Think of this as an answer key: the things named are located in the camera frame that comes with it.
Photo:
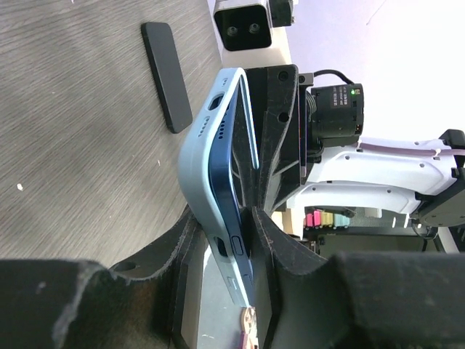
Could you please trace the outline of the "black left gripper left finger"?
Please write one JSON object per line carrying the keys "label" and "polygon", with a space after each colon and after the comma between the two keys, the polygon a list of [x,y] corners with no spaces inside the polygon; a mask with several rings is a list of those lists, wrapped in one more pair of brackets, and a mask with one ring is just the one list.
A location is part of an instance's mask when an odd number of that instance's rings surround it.
{"label": "black left gripper left finger", "polygon": [[192,212],[132,256],[2,260],[3,348],[195,348],[206,240]]}

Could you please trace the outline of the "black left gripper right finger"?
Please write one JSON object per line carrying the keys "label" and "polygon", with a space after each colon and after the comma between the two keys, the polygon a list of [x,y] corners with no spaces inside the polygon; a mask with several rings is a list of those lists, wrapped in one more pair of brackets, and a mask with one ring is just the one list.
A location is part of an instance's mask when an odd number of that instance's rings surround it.
{"label": "black left gripper right finger", "polygon": [[261,348],[462,348],[464,256],[342,252],[325,259],[244,209]]}

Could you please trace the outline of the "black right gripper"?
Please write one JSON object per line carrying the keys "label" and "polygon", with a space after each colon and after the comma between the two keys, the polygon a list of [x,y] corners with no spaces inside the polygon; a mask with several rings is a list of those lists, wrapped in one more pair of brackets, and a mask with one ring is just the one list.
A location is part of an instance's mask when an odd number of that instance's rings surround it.
{"label": "black right gripper", "polygon": [[[334,75],[342,83],[315,87],[315,78],[324,75]],[[249,68],[246,76],[259,168],[251,164],[244,112],[236,111],[233,179],[241,205],[257,206],[270,214],[301,185],[301,173],[308,175],[321,162],[326,148],[359,140],[364,123],[363,86],[332,69],[299,75],[295,65]]]}

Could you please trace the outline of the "blue smartphone black screen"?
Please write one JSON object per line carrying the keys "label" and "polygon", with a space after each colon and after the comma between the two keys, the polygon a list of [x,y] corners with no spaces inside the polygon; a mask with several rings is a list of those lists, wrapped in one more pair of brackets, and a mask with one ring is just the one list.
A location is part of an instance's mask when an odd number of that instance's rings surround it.
{"label": "blue smartphone black screen", "polygon": [[231,257],[238,266],[238,275],[228,276],[226,285],[238,293],[237,304],[243,308],[254,304],[253,271],[242,234],[242,218],[233,181],[233,131],[240,87],[232,94],[225,115],[212,143],[209,156],[209,182],[221,216],[225,237],[215,237],[218,252]]}

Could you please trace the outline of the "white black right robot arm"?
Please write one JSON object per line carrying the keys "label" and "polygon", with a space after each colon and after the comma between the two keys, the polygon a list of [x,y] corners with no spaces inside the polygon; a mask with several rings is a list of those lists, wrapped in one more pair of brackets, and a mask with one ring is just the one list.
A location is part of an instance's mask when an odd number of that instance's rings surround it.
{"label": "white black right robot arm", "polygon": [[346,76],[328,87],[315,87],[315,74],[295,65],[249,68],[246,76],[259,168],[235,146],[245,206],[389,211],[421,238],[464,224],[461,130],[433,140],[367,138],[363,87]]}

